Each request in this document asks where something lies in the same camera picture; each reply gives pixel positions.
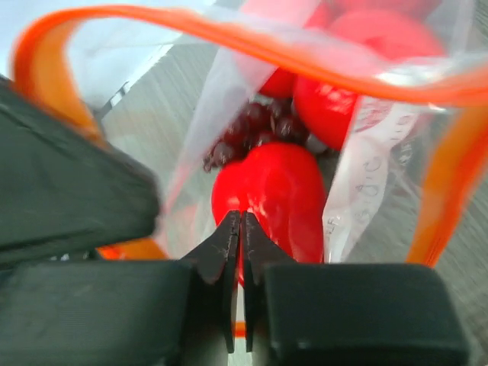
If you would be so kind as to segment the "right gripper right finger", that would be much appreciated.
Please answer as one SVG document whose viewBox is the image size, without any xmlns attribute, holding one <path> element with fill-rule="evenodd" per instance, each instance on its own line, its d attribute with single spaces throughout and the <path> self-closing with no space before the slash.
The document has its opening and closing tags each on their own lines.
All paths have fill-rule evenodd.
<svg viewBox="0 0 488 366">
<path fill-rule="evenodd" d="M 246 350 L 295 352 L 300 338 L 300 265 L 274 244 L 252 213 L 240 224 Z"/>
</svg>

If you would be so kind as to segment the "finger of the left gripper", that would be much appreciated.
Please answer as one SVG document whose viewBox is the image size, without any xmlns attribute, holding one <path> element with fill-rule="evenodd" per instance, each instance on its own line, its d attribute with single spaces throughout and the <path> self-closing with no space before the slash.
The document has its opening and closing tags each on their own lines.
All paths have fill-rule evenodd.
<svg viewBox="0 0 488 366">
<path fill-rule="evenodd" d="M 159 215 L 144 165 L 100 147 L 1 80 L 1 264 L 149 236 Z"/>
</svg>

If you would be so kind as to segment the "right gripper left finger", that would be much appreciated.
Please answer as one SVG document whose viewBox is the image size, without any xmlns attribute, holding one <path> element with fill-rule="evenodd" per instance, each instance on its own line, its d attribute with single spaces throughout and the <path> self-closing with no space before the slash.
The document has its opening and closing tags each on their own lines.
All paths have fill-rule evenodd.
<svg viewBox="0 0 488 366">
<path fill-rule="evenodd" d="M 182 258 L 196 271 L 203 323 L 216 326 L 229 353 L 235 351 L 240 222 L 241 213 L 231 210 L 211 235 Z"/>
</svg>

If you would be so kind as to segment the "clear zip top bag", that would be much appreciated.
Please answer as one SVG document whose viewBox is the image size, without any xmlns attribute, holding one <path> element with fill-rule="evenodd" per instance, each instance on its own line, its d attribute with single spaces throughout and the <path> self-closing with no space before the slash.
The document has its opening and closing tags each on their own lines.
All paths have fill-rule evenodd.
<svg viewBox="0 0 488 366">
<path fill-rule="evenodd" d="M 439 27 L 395 7 L 237 11 L 92 5 L 45 14 L 21 33 L 15 88 L 96 142 L 71 44 L 86 25 L 163 30 L 217 47 L 189 122 L 169 137 L 172 162 L 157 172 L 165 203 L 157 231 L 101 248 L 107 259 L 171 258 L 203 226 L 248 211 L 300 262 L 342 262 L 413 202 L 409 263 L 434 266 L 487 169 L 487 54 L 455 46 L 462 3 Z"/>
</svg>

